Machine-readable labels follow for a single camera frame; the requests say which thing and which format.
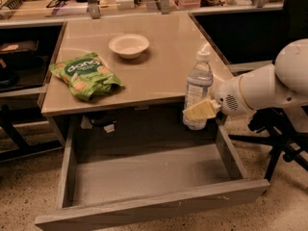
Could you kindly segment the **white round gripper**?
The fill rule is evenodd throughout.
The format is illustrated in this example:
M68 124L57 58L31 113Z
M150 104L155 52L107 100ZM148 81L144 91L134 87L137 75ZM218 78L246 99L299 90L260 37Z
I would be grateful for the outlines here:
M183 111L188 121L214 118L219 109L228 116L240 116L249 112L241 94L240 76L233 77L214 88L214 98L204 99Z

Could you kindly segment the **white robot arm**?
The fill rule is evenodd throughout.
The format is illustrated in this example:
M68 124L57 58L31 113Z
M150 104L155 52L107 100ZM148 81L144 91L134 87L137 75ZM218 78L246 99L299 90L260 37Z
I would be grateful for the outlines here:
M213 98L206 98L183 111L188 121L217 116L251 114L266 108L288 108L308 103L308 39L285 46L275 64L233 77L219 84Z

